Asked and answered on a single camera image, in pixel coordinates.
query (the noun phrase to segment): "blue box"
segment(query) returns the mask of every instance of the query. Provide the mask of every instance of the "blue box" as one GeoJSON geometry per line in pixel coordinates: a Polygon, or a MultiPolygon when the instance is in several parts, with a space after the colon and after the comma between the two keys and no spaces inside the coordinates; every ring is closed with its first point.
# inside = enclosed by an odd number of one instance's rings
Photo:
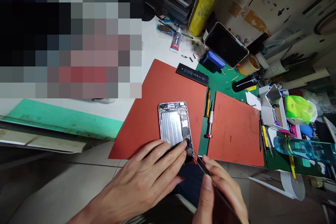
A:
{"type": "Polygon", "coordinates": [[[206,58],[203,60],[201,64],[213,74],[219,71],[220,69],[224,68],[226,65],[224,60],[219,58],[212,51],[208,51],[208,53],[206,54],[206,58]]]}

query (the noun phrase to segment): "green plastic bag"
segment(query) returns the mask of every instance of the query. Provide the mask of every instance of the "green plastic bag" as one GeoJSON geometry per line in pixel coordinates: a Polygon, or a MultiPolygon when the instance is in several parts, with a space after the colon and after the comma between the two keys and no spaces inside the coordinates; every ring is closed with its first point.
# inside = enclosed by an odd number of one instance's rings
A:
{"type": "Polygon", "coordinates": [[[314,116],[314,107],[301,96],[285,96],[286,118],[294,125],[309,124],[314,116]]]}

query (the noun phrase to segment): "white stand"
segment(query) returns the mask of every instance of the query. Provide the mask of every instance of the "white stand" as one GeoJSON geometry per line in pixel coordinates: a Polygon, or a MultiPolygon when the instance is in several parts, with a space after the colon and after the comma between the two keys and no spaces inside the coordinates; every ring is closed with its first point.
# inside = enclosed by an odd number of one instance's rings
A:
{"type": "Polygon", "coordinates": [[[285,171],[280,171],[280,177],[281,180],[278,180],[276,178],[273,178],[271,176],[268,176],[264,173],[259,173],[259,174],[254,174],[251,177],[249,177],[249,179],[262,184],[278,193],[281,193],[282,195],[287,196],[288,198],[291,199],[297,199],[297,200],[304,200],[305,198],[305,194],[306,194],[306,190],[305,190],[305,185],[303,183],[303,179],[302,176],[300,174],[296,175],[296,179],[294,179],[294,177],[292,176],[291,173],[285,172],[285,171]],[[261,175],[265,178],[271,179],[275,182],[281,183],[283,186],[284,190],[281,190],[273,185],[270,185],[268,183],[266,183],[265,181],[261,181],[259,179],[254,178],[256,175],[261,175]]]}

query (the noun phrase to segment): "smartphone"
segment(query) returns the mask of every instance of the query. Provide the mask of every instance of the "smartphone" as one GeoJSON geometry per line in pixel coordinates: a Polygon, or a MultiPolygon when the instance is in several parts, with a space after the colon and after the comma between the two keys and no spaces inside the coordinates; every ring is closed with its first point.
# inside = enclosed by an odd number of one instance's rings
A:
{"type": "Polygon", "coordinates": [[[249,54],[249,50],[220,22],[215,23],[204,44],[232,68],[249,54]]]}
{"type": "Polygon", "coordinates": [[[160,137],[174,148],[182,141],[187,141],[187,157],[184,163],[194,160],[193,141],[191,139],[189,114],[184,101],[159,104],[160,137]]]}

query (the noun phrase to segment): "white cardboard box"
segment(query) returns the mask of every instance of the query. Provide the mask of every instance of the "white cardboard box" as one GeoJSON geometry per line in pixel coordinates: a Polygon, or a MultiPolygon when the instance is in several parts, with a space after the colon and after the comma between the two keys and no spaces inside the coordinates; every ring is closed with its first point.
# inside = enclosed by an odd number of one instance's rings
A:
{"type": "Polygon", "coordinates": [[[272,106],[266,98],[266,94],[270,89],[271,88],[269,86],[259,88],[259,97],[261,98],[261,116],[264,125],[272,127],[276,130],[288,130],[285,106],[282,99],[279,100],[281,118],[278,118],[278,120],[281,120],[283,127],[274,124],[272,106]]]}

